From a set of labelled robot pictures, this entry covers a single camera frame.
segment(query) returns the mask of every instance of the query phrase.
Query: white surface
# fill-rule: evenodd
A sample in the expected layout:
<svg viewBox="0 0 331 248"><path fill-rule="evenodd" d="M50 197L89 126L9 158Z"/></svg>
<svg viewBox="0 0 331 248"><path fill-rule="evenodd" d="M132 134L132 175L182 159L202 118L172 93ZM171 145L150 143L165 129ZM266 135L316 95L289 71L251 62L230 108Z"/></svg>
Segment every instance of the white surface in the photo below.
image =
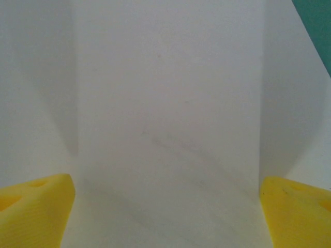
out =
<svg viewBox="0 0 331 248"><path fill-rule="evenodd" d="M331 79L293 4L268 1L260 178L331 188Z"/></svg>
<svg viewBox="0 0 331 248"><path fill-rule="evenodd" d="M63 247L270 247L263 0L0 7L1 186L71 173Z"/></svg>

